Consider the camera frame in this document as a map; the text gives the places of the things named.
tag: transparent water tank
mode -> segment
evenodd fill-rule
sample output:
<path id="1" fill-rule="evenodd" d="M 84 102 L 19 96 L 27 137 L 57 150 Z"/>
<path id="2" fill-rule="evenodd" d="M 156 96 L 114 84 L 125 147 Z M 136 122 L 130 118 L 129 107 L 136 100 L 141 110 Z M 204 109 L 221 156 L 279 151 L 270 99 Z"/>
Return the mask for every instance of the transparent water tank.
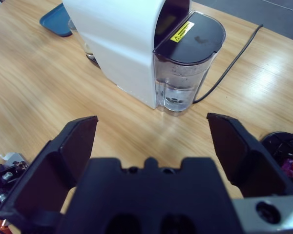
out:
<path id="1" fill-rule="evenodd" d="M 191 106 L 225 37 L 218 21 L 193 12 L 154 49 L 158 109 L 180 115 Z"/>

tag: wood grain surface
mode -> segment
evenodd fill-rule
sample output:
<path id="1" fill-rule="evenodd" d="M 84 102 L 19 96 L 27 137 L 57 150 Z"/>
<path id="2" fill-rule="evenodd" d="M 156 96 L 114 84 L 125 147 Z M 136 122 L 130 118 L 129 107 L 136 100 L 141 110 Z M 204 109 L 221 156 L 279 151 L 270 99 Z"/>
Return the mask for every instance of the wood grain surface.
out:
<path id="1" fill-rule="evenodd" d="M 152 110 L 109 81 L 85 57 L 73 36 L 58 37 L 39 19 L 59 0 L 7 0 L 0 6 L 0 154 L 20 152 L 31 161 L 44 144 L 76 118 L 99 118 L 92 157 L 118 157 L 124 167 L 155 157 L 179 167 L 187 156 L 215 155 L 206 115 L 239 119 L 257 139 L 293 133 L 293 40 L 265 28 L 204 101 L 183 116 Z M 219 20 L 227 39 L 199 96 L 221 76 L 257 25 L 193 3 Z"/>

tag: black lid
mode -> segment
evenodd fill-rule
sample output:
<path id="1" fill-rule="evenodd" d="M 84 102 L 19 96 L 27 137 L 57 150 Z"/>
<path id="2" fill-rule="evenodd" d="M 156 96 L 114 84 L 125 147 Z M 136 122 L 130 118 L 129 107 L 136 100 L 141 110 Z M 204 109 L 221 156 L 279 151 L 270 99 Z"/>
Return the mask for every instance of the black lid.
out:
<path id="1" fill-rule="evenodd" d="M 186 33 L 183 30 L 185 24 L 192 26 Z M 183 65 L 201 63 L 219 51 L 225 35 L 225 29 L 218 21 L 194 12 L 155 49 L 155 54 L 160 60 L 164 57 Z"/>

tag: blue tray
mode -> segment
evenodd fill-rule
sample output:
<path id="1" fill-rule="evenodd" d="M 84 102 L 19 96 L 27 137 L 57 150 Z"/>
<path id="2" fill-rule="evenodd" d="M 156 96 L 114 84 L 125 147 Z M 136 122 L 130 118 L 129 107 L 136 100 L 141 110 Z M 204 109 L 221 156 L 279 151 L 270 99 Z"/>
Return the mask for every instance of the blue tray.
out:
<path id="1" fill-rule="evenodd" d="M 60 37 L 68 37 L 72 35 L 72 32 L 69 30 L 67 25 L 69 19 L 70 17 L 63 6 L 63 3 L 61 3 L 56 8 L 45 14 L 40 19 L 39 23 Z"/>

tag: white coffee machine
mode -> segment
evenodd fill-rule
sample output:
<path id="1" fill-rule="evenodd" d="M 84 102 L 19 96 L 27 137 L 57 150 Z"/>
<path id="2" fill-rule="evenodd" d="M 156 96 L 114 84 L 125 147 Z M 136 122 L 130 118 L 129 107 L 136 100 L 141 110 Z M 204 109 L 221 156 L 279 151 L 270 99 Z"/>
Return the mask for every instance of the white coffee machine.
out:
<path id="1" fill-rule="evenodd" d="M 108 79 L 155 109 L 192 104 L 225 39 L 190 0 L 63 0 Z"/>

